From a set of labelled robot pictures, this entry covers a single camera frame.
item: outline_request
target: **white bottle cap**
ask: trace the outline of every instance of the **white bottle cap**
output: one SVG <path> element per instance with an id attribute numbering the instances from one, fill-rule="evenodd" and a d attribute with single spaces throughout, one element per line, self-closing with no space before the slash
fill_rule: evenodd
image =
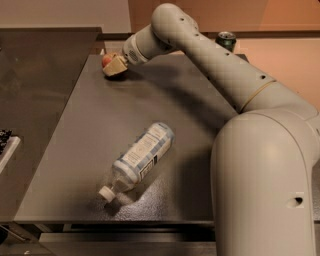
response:
<path id="1" fill-rule="evenodd" d="M 100 189 L 99 194 L 102 195 L 108 201 L 108 203 L 110 203 L 116 197 L 113 191 L 106 186 L 103 186 Z"/>

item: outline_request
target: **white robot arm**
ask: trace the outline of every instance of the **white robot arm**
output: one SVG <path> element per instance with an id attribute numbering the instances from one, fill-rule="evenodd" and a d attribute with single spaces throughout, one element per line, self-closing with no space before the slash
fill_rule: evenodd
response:
<path id="1" fill-rule="evenodd" d="M 219 132 L 211 179 L 218 256 L 316 256 L 312 168 L 320 157 L 317 109 L 215 44 L 180 8 L 163 4 L 130 37 L 133 65 L 182 50 L 240 114 Z"/>

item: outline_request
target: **clear plastic bottle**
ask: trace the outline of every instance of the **clear plastic bottle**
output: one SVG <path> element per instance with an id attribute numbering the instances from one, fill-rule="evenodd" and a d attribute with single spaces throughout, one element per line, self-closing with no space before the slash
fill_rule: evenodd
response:
<path id="1" fill-rule="evenodd" d="M 118 193 L 133 189 L 168 151 L 173 140 L 174 133 L 166 124 L 152 124 L 132 147 L 113 163 L 112 185 L 103 186 L 99 194 L 110 203 Z"/>

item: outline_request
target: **green can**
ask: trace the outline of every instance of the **green can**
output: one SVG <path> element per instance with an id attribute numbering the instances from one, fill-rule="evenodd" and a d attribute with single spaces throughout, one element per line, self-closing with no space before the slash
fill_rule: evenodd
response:
<path id="1" fill-rule="evenodd" d="M 232 32 L 220 32 L 216 38 L 216 43 L 230 52 L 233 52 L 236 42 L 236 36 Z"/>

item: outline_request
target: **white device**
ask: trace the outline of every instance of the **white device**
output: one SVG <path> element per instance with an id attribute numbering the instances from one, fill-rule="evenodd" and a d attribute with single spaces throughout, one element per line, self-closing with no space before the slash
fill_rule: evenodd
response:
<path id="1" fill-rule="evenodd" d="M 312 168 L 320 117 L 275 78 L 203 36 L 172 4 L 131 36 L 133 65 L 182 50 L 240 114 L 219 132 L 211 179 L 218 256 L 316 256 Z"/>

